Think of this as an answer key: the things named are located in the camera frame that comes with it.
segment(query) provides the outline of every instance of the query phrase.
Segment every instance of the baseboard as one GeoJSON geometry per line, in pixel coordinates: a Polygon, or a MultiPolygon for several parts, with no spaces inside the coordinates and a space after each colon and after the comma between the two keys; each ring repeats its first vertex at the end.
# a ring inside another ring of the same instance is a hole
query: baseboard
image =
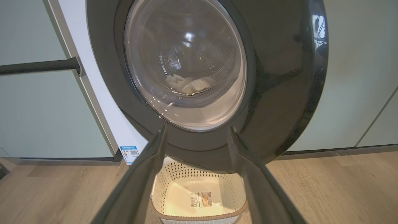
{"type": "Polygon", "coordinates": [[[120,162],[123,159],[123,155],[120,152],[120,149],[117,150],[113,157],[93,157],[93,158],[32,158],[32,157],[23,157],[21,159],[37,159],[37,160],[77,160],[77,161],[112,161],[112,162],[120,162]]]}
{"type": "Polygon", "coordinates": [[[369,146],[352,147],[352,148],[341,148],[341,149],[286,151],[284,154],[282,154],[275,160],[320,158],[320,157],[331,157],[331,156],[341,156],[341,155],[381,153],[381,152],[390,152],[390,151],[398,151],[398,144],[377,145],[377,146],[371,146],[371,147],[369,147],[369,146]]]}

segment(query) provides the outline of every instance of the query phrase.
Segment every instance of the white laundry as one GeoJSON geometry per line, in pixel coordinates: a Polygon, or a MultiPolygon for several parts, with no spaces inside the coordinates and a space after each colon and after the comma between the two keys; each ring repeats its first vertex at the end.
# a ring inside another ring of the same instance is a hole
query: white laundry
{"type": "Polygon", "coordinates": [[[192,78],[183,78],[179,75],[174,74],[173,76],[168,75],[166,77],[166,82],[173,91],[182,92],[184,86],[192,82],[192,78]]]}
{"type": "Polygon", "coordinates": [[[210,77],[203,77],[192,81],[192,78],[183,78],[174,74],[173,76],[168,75],[166,82],[175,92],[191,95],[212,87],[216,83],[216,80],[210,77]]]}

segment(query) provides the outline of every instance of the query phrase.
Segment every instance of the white laundry basket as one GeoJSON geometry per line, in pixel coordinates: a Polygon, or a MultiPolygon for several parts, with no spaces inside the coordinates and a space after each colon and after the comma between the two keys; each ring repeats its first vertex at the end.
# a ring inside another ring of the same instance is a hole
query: white laundry basket
{"type": "Polygon", "coordinates": [[[247,208],[238,174],[201,171],[165,158],[149,208],[164,224],[232,224],[247,208]]]}

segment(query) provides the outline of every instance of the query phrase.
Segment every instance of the cabinet door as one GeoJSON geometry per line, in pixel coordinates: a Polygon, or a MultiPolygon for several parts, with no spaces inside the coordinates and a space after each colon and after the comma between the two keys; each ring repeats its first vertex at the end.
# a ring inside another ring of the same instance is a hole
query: cabinet door
{"type": "Polygon", "coordinates": [[[42,0],[0,1],[0,65],[66,59],[42,0]]]}
{"type": "Polygon", "coordinates": [[[0,148],[0,157],[10,157],[3,148],[0,148]]]}
{"type": "Polygon", "coordinates": [[[113,157],[75,70],[0,76],[0,146],[10,157],[113,157]]]}
{"type": "Polygon", "coordinates": [[[289,151],[354,147],[398,85],[398,1],[324,3],[325,86],[312,120],[289,151]]]}
{"type": "Polygon", "coordinates": [[[395,92],[358,146],[398,144],[398,94],[395,92]]]}

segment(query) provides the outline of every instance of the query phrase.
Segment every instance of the laminate flooring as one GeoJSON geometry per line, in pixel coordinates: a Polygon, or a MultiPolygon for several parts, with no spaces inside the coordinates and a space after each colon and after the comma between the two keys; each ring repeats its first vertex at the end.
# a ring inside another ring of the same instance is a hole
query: laminate flooring
{"type": "MultiPolygon", "coordinates": [[[[310,224],[398,223],[396,151],[267,167],[310,224]]],[[[90,223],[127,169],[124,162],[21,161],[0,181],[0,223],[90,223]]]]}

